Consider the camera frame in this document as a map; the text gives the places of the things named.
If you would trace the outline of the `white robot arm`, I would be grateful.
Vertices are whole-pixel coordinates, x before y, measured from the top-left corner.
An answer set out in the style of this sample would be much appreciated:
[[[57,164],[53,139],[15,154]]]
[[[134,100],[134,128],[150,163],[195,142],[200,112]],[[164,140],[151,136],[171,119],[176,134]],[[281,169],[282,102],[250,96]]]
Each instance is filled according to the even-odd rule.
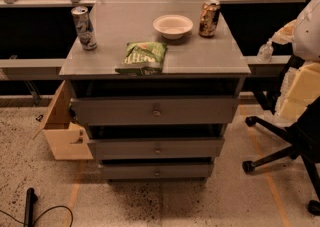
[[[292,44],[293,54],[307,61],[320,61],[320,0],[311,0],[298,17],[274,33],[271,41]]]

